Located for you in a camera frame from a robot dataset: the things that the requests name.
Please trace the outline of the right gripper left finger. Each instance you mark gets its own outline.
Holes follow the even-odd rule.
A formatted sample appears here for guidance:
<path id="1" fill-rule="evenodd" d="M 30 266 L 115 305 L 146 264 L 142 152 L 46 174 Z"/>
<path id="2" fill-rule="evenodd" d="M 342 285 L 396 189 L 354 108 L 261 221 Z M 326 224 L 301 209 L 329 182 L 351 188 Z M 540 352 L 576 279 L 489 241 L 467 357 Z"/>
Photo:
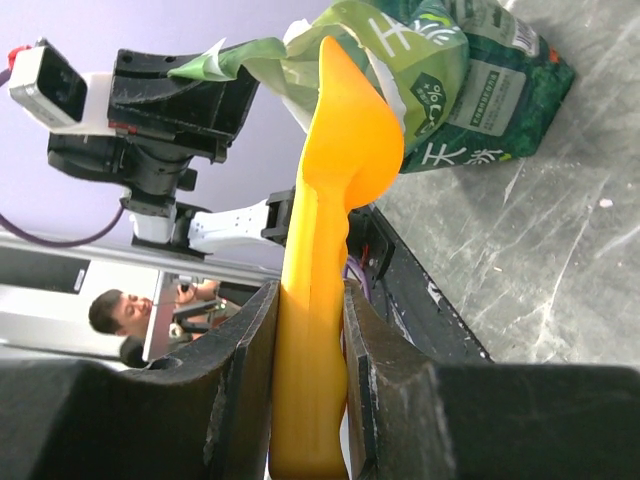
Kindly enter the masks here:
<path id="1" fill-rule="evenodd" d="M 279 285 L 144 369 L 1 364 L 5 479 L 260 479 Z"/>

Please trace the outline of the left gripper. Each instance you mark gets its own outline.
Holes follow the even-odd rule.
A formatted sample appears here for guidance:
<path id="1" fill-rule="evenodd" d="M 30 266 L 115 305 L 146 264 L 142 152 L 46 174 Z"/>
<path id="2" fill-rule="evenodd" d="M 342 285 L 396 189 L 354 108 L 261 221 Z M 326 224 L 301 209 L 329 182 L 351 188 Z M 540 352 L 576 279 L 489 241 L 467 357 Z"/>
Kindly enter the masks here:
<path id="1" fill-rule="evenodd" d="M 226 161 L 258 82 L 246 69 L 223 82 L 170 75 L 190 59 L 119 50 L 107 109 L 100 115 L 107 134 L 51 134 L 49 165 L 75 178 L 145 195 L 194 190 L 191 160 Z"/>

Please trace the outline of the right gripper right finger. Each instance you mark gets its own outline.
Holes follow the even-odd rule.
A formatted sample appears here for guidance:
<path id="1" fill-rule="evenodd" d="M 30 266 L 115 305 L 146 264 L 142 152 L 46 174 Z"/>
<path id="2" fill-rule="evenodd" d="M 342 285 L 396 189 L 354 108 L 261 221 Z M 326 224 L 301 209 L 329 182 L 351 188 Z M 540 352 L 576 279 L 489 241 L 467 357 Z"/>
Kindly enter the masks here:
<path id="1" fill-rule="evenodd" d="M 343 317 L 355 478 L 638 477 L 636 370 L 439 363 L 351 281 Z"/>

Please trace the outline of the yellow plastic scoop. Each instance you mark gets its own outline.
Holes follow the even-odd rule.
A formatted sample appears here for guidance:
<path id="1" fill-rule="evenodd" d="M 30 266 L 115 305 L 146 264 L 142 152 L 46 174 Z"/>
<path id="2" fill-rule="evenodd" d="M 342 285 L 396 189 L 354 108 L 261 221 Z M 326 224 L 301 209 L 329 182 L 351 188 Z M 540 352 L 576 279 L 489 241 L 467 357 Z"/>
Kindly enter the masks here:
<path id="1" fill-rule="evenodd" d="M 399 172 L 396 116 L 332 37 L 322 40 L 319 98 L 296 179 L 279 295 L 269 473 L 345 479 L 340 425 L 347 397 L 341 350 L 348 215 Z"/>

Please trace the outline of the green litter bag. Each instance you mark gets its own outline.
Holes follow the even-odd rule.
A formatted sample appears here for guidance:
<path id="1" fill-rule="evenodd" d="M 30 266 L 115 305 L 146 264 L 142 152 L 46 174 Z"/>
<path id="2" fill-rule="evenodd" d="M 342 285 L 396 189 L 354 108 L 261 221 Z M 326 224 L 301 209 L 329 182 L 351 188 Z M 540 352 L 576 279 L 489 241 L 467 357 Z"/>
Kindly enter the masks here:
<path id="1" fill-rule="evenodd" d="M 313 21 L 293 22 L 282 38 L 218 42 L 171 75 L 230 82 L 246 70 L 308 128 L 326 37 L 397 116 L 405 173 L 533 155 L 576 76 L 496 1 L 336 1 Z"/>

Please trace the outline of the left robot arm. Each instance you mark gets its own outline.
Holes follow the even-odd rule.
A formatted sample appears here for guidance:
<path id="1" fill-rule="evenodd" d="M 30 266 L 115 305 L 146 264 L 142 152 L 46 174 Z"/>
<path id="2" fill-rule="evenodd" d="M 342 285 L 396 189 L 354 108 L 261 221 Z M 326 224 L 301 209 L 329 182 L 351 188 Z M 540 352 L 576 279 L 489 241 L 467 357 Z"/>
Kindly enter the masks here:
<path id="1" fill-rule="evenodd" d="M 226 247 L 285 245 L 295 191 L 213 213 L 177 200 L 196 187 L 196 157 L 223 163 L 259 86 L 244 66 L 220 80 L 179 76 L 191 55 L 121 49 L 112 71 L 80 74 L 53 67 L 55 105 L 70 116 L 50 130 L 50 166 L 76 179 L 123 188 L 132 245 L 202 260 Z"/>

